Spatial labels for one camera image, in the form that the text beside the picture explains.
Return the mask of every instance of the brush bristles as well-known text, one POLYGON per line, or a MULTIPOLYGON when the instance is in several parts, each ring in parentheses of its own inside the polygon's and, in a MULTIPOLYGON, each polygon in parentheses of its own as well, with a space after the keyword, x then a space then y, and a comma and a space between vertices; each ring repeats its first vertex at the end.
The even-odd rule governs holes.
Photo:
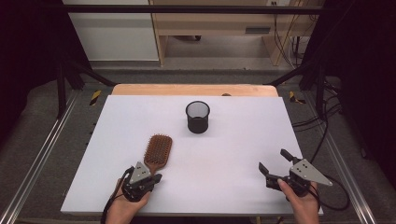
POLYGON ((145 153, 145 163, 165 165, 172 146, 172 138, 164 134, 151 136, 145 153))

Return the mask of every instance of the aluminum rail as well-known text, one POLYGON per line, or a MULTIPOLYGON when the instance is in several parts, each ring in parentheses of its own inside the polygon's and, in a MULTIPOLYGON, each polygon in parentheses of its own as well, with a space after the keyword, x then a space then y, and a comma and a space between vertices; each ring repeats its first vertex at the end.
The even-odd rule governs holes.
POLYGON ((284 14, 322 15, 339 13, 326 7, 249 7, 249 6, 182 6, 182 5, 42 5, 50 11, 72 13, 206 13, 206 14, 284 14))
POLYGON ((1 224, 12 224, 16 221, 18 214, 20 213, 27 197, 29 196, 29 193, 35 185, 35 182, 38 179, 41 170, 43 169, 47 161, 48 156, 50 155, 56 141, 58 140, 58 137, 61 134, 61 131, 64 128, 64 125, 69 118, 79 95, 80 91, 71 92, 67 102, 68 107, 66 108, 64 115, 60 119, 57 119, 55 121, 54 125, 52 126, 52 130, 50 131, 46 141, 38 152, 35 161, 30 167, 29 172, 23 179, 17 193, 14 195, 14 198, 9 203, 3 215, 0 216, 1 224))
MULTIPOLYGON (((304 91, 305 99, 311 110, 314 114, 316 114, 316 109, 313 106, 315 100, 312 92, 305 92, 304 91)), ((322 133, 324 133, 324 129, 326 124, 320 124, 318 121, 319 128, 322 133)), ((325 139, 328 147, 329 153, 332 158, 332 162, 334 162, 334 167, 337 170, 337 173, 340 175, 340 179, 342 180, 344 187, 346 188, 347 192, 350 196, 350 201, 352 202, 356 214, 358 215, 361 223, 363 224, 376 224, 375 217, 373 212, 370 209, 370 206, 364 199, 363 194, 361 193, 361 189, 359 188, 358 183, 356 182, 355 178, 353 177, 352 172, 350 171, 347 163, 344 161, 343 156, 341 155, 341 151, 338 146, 335 144, 334 139, 332 138, 332 134, 330 130, 327 132, 326 139, 325 139)))

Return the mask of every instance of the cable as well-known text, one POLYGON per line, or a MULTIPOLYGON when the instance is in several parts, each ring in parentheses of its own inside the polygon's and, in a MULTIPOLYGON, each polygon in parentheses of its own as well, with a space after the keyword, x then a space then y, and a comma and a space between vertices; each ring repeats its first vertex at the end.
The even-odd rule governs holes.
POLYGON ((311 24, 308 26, 308 28, 305 29, 305 31, 303 32, 303 34, 301 36, 305 36, 306 32, 308 32, 308 30, 311 29, 311 27, 315 24, 315 21, 312 21, 311 24))
POLYGON ((326 176, 327 178, 329 178, 331 181, 337 183, 337 184, 341 187, 341 189, 342 189, 342 190, 344 191, 344 193, 346 194, 346 204, 344 204, 344 206, 342 206, 342 207, 334 207, 334 206, 332 206, 332 205, 328 205, 327 203, 324 203, 324 202, 319 198, 318 190, 317 190, 316 188, 314 188, 314 186, 311 185, 311 188, 315 191, 315 193, 314 193, 311 189, 309 189, 308 192, 317 200, 317 202, 318 202, 318 210, 320 209, 320 206, 324 206, 324 207, 327 207, 327 208, 329 208, 329 209, 332 209, 332 210, 338 211, 338 212, 345 211, 345 210, 349 207, 349 205, 350 205, 350 197, 349 197, 349 194, 348 194, 347 190, 346 190, 345 187, 344 187, 340 182, 338 182, 336 179, 332 178, 332 177, 329 176, 329 175, 324 175, 324 176, 326 176))
MULTIPOLYGON (((325 100, 325 102, 328 103, 331 99, 333 99, 335 97, 338 97, 338 95, 333 95, 333 96, 329 97, 327 100, 325 100)), ((340 104, 336 104, 336 105, 332 106, 329 110, 325 109, 325 113, 330 113, 338 105, 340 105, 340 104)), ((291 126, 293 128, 302 127, 302 126, 308 125, 308 124, 310 124, 310 123, 312 123, 312 122, 314 122, 314 121, 316 121, 318 119, 319 119, 318 116, 314 116, 313 118, 311 118, 309 120, 306 120, 306 121, 299 121, 299 122, 292 123, 291 126)))
MULTIPOLYGON (((335 98, 335 97, 337 97, 337 95, 334 95, 334 96, 329 97, 329 99, 328 99, 328 100, 326 101, 326 103, 324 104, 324 111, 327 111, 327 109, 326 109, 327 102, 329 102, 332 98, 335 98)), ((326 137, 326 133, 327 133, 327 131, 329 130, 329 120, 328 120, 328 118, 327 118, 327 113, 323 113, 323 117, 324 117, 324 121, 325 121, 325 123, 326 123, 326 128, 324 129, 323 136, 321 137, 321 139, 320 139, 320 141, 319 141, 319 144, 318 144, 318 146, 317 146, 317 149, 315 150, 314 156, 312 156, 312 159, 311 159, 311 161, 310 161, 311 163, 314 162, 315 157, 318 155, 319 150, 320 150, 320 148, 321 148, 321 145, 323 144, 324 139, 325 139, 325 137, 326 137)))
MULTIPOLYGON (((290 32, 290 30, 291 30, 291 27, 294 25, 294 23, 297 21, 297 19, 299 18, 299 16, 300 15, 293 15, 293 18, 291 19, 291 23, 290 23, 290 26, 289 26, 289 29, 288 29, 288 31, 287 31, 287 33, 286 33, 286 36, 289 36, 289 32, 290 32)), ((288 57, 287 57, 287 55, 286 55, 286 52, 285 52, 285 50, 284 50, 284 46, 283 46, 283 44, 282 44, 282 41, 280 40, 280 36, 279 36, 279 33, 277 32, 277 14, 274 14, 274 28, 275 28, 275 30, 274 30, 274 40, 275 40, 275 43, 276 43, 276 47, 279 49, 279 51, 280 51, 280 53, 282 54, 282 57, 283 57, 283 59, 286 61, 286 63, 288 63, 289 65, 291 65, 293 68, 295 68, 294 67, 294 64, 292 63, 292 61, 291 60, 289 60, 288 59, 288 57)))
MULTIPOLYGON (((339 105, 341 105, 341 104, 334 105, 334 106, 332 107, 332 109, 329 109, 329 110, 328 110, 328 112, 327 112, 327 113, 329 114, 328 118, 331 117, 331 116, 333 116, 335 113, 341 111, 341 108, 338 108, 338 109, 335 110, 335 111, 331 111, 331 110, 333 110, 334 108, 336 108, 336 107, 339 106, 339 105)), ((306 126, 306 125, 308 125, 308 124, 310 124, 310 123, 313 123, 313 122, 315 122, 315 121, 318 121, 319 119, 320 119, 319 117, 313 117, 311 120, 308 120, 306 123, 295 124, 295 125, 293 126, 293 128, 304 127, 304 126, 306 126)), ((322 123, 323 123, 323 121, 322 121, 321 123, 318 123, 318 124, 315 124, 314 126, 309 127, 307 130, 309 130, 309 129, 311 129, 311 128, 314 128, 314 127, 316 127, 316 126, 319 126, 319 125, 322 124, 322 123)))
MULTIPOLYGON (((339 106, 339 105, 341 105, 341 104, 338 103, 338 104, 332 106, 330 109, 328 109, 328 110, 326 111, 326 113, 330 114, 330 116, 334 115, 334 114, 335 114, 336 112, 338 112, 339 110, 336 110, 336 111, 333 111, 333 112, 332 112, 332 110, 333 110, 334 108, 336 108, 337 106, 339 106)), ((293 128, 303 127, 303 126, 308 125, 308 124, 310 124, 310 123, 312 123, 312 122, 315 122, 315 121, 317 121, 317 120, 319 120, 319 117, 318 117, 318 116, 314 116, 313 118, 311 118, 311 119, 309 119, 309 120, 306 120, 306 121, 295 122, 295 123, 292 124, 292 127, 293 127, 293 128)))
POLYGON ((293 43, 291 42, 291 40, 290 40, 290 43, 291 43, 291 45, 289 46, 289 61, 291 62, 290 49, 293 48, 293 43))
POLYGON ((300 45, 300 41, 296 44, 296 49, 294 50, 294 37, 293 37, 293 39, 291 41, 291 48, 293 49, 293 55, 294 55, 294 58, 296 59, 296 66, 299 66, 299 64, 298 64, 298 59, 300 58, 299 54, 298 54, 298 46, 299 45, 300 45))
POLYGON ((296 59, 302 59, 302 58, 304 57, 304 54, 303 54, 303 53, 300 54, 300 53, 298 52, 298 50, 297 50, 297 47, 298 47, 300 44, 306 43, 306 42, 308 42, 308 41, 303 42, 303 41, 299 40, 298 44, 295 44, 295 45, 296 45, 296 48, 294 48, 294 38, 295 38, 295 37, 296 37, 296 36, 293 36, 292 39, 291 39, 291 45, 292 45, 292 49, 293 49, 293 54, 296 56, 296 59))
POLYGON ((124 174, 122 175, 122 177, 121 177, 119 183, 117 183, 117 186, 116 186, 116 188, 114 189, 114 192, 111 194, 110 198, 108 199, 108 201, 107 201, 107 203, 106 203, 106 205, 105 205, 105 209, 103 210, 102 217, 101 217, 101 220, 100 220, 100 223, 101 223, 101 224, 106 224, 107 211, 108 211, 108 209, 110 208, 111 204, 113 204, 114 200, 116 200, 116 198, 118 198, 118 197, 120 197, 120 196, 123 195, 123 194, 121 194, 121 195, 116 196, 116 195, 117 195, 117 192, 119 191, 119 189, 120 189, 120 187, 121 187, 121 184, 122 184, 122 182, 123 182, 125 176, 128 175, 129 173, 131 173, 132 170, 133 170, 132 167, 129 168, 129 169, 127 169, 127 170, 124 172, 124 174))
MULTIPOLYGON (((339 111, 341 111, 341 108, 339 108, 339 109, 333 111, 332 113, 330 113, 330 116, 328 116, 328 118, 330 118, 331 116, 333 116, 334 114, 336 114, 336 113, 339 112, 339 111)), ((294 131, 294 132, 295 132, 295 133, 304 132, 304 131, 313 129, 313 128, 315 128, 315 127, 321 125, 322 123, 323 123, 323 121, 320 122, 320 123, 317 123, 317 124, 315 124, 315 125, 313 125, 313 126, 311 126, 311 127, 309 127, 309 128, 302 129, 302 130, 296 130, 296 131, 294 131)))
POLYGON ((283 223, 283 217, 280 217, 278 220, 277 220, 277 223, 276 224, 280 224, 280 223, 283 223))
POLYGON ((324 82, 325 88, 326 88, 328 91, 333 91, 333 92, 335 92, 335 93, 333 93, 333 95, 336 95, 336 94, 338 94, 338 93, 341 92, 341 89, 334 87, 326 78, 324 78, 324 81, 325 81, 325 82, 324 82))

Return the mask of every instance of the gray floor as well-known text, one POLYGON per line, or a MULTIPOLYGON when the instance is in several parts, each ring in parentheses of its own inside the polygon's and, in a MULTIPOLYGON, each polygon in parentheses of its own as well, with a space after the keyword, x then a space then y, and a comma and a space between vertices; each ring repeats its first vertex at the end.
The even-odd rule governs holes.
MULTIPOLYGON (((96 63, 97 72, 120 83, 248 83, 262 84, 284 75, 291 69, 283 63, 273 67, 268 53, 259 37, 205 37, 196 42, 191 37, 175 36, 170 38, 165 65, 156 63, 96 63)), ((35 179, 30 194, 19 212, 20 223, 55 223, 55 220, 97 221, 98 217, 72 217, 62 214, 60 208, 64 193, 73 180, 79 162, 84 154, 86 144, 90 141, 94 123, 98 120, 106 96, 111 88, 98 84, 91 78, 84 77, 87 84, 83 91, 68 90, 68 96, 77 95, 76 105, 57 142, 46 158, 35 179), (89 105, 92 94, 102 90, 96 105, 89 105)), ((277 87, 284 98, 290 121, 295 123, 315 116, 309 104, 293 103, 289 99, 294 91, 297 99, 309 100, 311 91, 300 91, 299 77, 293 78, 277 87)), ((339 80, 329 78, 334 85, 339 80)), ((5 211, 13 196, 17 193, 35 156, 45 142, 57 113, 56 83, 50 82, 31 91, 28 106, 22 112, 12 135, 0 151, 0 211, 5 211)), ((329 105, 337 104, 331 100, 329 105)), ((375 161, 361 157, 360 144, 345 115, 336 113, 329 118, 330 136, 334 139, 347 167, 353 174, 359 189, 373 213, 376 223, 396 223, 396 192, 384 177, 375 161)), ((303 155, 311 158, 321 137, 319 126, 299 132, 296 137, 303 155)), ((331 146, 324 144, 314 165, 325 174, 340 179, 330 151, 331 146)), ((341 189, 320 188, 321 199, 334 206, 345 203, 341 189)), ((326 207, 321 223, 361 223, 357 215, 356 204, 346 211, 336 212, 326 207)), ((286 217, 285 223, 292 218, 286 217)), ((275 217, 264 217, 262 223, 276 223, 275 217)))

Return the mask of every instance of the white cabinet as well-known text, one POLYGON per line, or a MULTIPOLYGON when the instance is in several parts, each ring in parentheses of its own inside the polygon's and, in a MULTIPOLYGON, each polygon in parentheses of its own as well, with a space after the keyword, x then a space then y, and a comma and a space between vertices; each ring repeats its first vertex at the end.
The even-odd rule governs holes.
MULTIPOLYGON (((148 5, 145 0, 64 0, 65 5, 148 5)), ((148 13, 69 13, 90 61, 159 61, 148 13)))

